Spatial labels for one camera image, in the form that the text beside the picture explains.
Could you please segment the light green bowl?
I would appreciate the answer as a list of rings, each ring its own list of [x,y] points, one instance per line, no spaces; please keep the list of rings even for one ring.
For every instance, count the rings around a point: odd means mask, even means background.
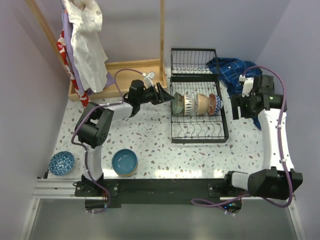
[[[173,97],[174,100],[171,102],[171,113],[173,115],[181,114],[185,108],[184,96],[176,92]]]

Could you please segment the white black striped bowl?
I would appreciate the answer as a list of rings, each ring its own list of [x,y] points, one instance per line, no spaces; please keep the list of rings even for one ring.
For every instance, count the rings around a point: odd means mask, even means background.
[[[194,109],[194,100],[190,95],[184,95],[184,115],[189,115]]]

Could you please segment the red blue patterned bowl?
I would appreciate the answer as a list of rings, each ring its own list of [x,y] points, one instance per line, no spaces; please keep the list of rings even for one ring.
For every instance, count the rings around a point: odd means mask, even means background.
[[[222,99],[217,95],[210,93],[209,94],[209,109],[207,111],[209,116],[216,115],[223,107]]]

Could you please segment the black wire dish rack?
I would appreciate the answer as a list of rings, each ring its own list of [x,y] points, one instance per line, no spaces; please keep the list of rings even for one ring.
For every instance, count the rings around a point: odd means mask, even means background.
[[[170,50],[170,93],[221,96],[220,66],[217,52],[210,48]],[[171,115],[171,141],[175,144],[222,144],[229,138],[225,110],[214,114],[196,111]]]

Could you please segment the cream beige bowl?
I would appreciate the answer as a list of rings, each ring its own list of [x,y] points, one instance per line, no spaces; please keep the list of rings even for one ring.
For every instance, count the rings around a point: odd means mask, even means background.
[[[198,93],[195,98],[196,114],[203,115],[210,108],[209,98],[201,93]]]

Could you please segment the teal blue bowl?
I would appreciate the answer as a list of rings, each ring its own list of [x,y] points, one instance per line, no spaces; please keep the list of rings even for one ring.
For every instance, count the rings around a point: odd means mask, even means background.
[[[138,157],[131,149],[124,148],[113,155],[111,166],[115,172],[130,173],[138,168]]]

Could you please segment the yellow rimmed bowl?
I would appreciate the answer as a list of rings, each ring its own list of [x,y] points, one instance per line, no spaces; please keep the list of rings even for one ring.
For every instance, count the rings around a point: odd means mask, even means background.
[[[130,176],[134,175],[136,171],[137,171],[137,167],[135,169],[133,169],[131,172],[123,173],[123,172],[116,171],[116,174],[120,177],[126,178],[126,177],[130,177]]]

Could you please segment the blue triangle patterned bowl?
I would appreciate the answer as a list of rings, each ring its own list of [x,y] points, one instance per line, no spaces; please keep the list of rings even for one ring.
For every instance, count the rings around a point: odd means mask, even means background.
[[[68,174],[74,167],[75,157],[69,151],[60,151],[53,155],[48,169],[55,176]]]

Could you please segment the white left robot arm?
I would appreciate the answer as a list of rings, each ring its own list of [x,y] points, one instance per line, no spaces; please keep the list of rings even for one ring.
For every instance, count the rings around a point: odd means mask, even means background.
[[[133,80],[124,99],[116,103],[90,102],[78,120],[71,143],[84,150],[84,173],[81,182],[92,196],[99,196],[105,186],[102,170],[102,145],[107,139],[111,123],[134,117],[142,104],[159,105],[175,98],[160,83],[145,87],[142,80]]]

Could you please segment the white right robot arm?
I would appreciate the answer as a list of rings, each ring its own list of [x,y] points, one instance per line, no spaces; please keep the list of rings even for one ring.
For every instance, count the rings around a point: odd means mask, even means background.
[[[242,93],[231,97],[232,116],[257,118],[262,132],[263,164],[254,173],[229,171],[223,192],[230,197],[241,189],[252,197],[287,200],[302,184],[303,175],[295,171],[286,133],[287,104],[284,94],[275,93],[274,78],[269,75],[241,75]]]

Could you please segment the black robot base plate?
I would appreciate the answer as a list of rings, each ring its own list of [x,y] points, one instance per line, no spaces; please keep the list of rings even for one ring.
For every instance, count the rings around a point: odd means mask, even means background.
[[[85,197],[85,208],[120,208],[122,205],[190,205],[194,198],[218,203],[220,198],[237,197],[246,191],[223,183],[221,178],[103,179],[104,193],[88,179],[73,183],[76,197]]]

